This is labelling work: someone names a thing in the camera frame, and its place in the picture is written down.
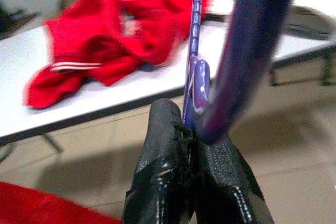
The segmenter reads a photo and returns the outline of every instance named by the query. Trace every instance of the tiled floor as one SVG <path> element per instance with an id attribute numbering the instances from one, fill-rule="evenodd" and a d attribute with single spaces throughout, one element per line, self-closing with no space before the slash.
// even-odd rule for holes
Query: tiled floor
<path id="1" fill-rule="evenodd" d="M 282 81 L 319 75 L 315 61 L 279 71 Z M 276 223 L 335 223 L 336 86 L 270 87 L 264 79 L 230 137 L 251 165 Z M 181 107 L 182 99 L 174 101 Z M 38 188 L 120 217 L 146 134 L 149 107 L 18 142 L 0 180 Z"/>

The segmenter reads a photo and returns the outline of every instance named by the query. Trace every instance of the table leg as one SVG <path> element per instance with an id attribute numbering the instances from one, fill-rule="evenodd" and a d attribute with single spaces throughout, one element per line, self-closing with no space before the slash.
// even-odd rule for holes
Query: table leg
<path id="1" fill-rule="evenodd" d="M 64 151 L 62 146 L 59 143 L 57 143 L 57 141 L 48 133 L 43 134 L 43 137 L 46 140 L 46 142 L 50 144 L 58 153 L 62 153 Z"/>

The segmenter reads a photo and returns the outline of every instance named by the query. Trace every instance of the white stripe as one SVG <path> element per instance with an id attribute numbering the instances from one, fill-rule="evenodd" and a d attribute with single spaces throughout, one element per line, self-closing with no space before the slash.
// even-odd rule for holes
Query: white stripe
<path id="1" fill-rule="evenodd" d="M 83 62 L 70 62 L 70 61 L 63 61 L 52 64 L 53 67 L 63 66 L 63 65 L 71 65 L 71 66 L 100 66 L 101 63 L 83 63 Z"/>
<path id="2" fill-rule="evenodd" d="M 51 69 L 51 71 L 60 71 L 60 70 L 89 70 L 94 69 L 98 67 L 75 67 L 75 66 L 60 66 L 60 67 L 54 67 Z"/>

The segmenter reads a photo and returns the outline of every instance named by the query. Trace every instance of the white table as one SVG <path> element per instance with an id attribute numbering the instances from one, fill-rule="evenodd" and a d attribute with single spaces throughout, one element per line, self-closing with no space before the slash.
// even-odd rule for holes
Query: white table
<path id="1" fill-rule="evenodd" d="M 200 55 L 216 73 L 227 24 L 205 22 L 201 29 Z M 335 49 L 335 40 L 322 41 L 284 35 L 274 55 L 274 68 L 297 59 L 305 60 Z M 35 135 L 87 122 L 138 106 L 161 97 L 183 93 L 187 42 L 177 60 L 167 67 L 145 65 L 110 87 L 89 82 L 68 99 L 44 110 L 23 106 L 24 86 L 32 75 L 48 64 L 48 37 L 38 27 L 0 41 L 0 146 Z"/>

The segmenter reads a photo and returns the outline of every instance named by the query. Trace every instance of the red fabric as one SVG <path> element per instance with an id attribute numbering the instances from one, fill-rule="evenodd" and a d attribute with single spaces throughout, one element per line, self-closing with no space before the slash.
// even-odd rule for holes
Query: red fabric
<path id="1" fill-rule="evenodd" d="M 202 16 L 207 0 L 202 0 Z M 76 92 L 85 78 L 111 85 L 144 62 L 161 65 L 188 37 L 192 0 L 78 0 L 46 24 L 53 40 L 53 64 L 27 86 L 27 105 L 51 106 Z M 139 29 L 123 35 L 121 13 Z M 60 66 L 86 70 L 56 71 Z"/>
<path id="2" fill-rule="evenodd" d="M 120 224 L 51 194 L 0 182 L 0 224 Z"/>

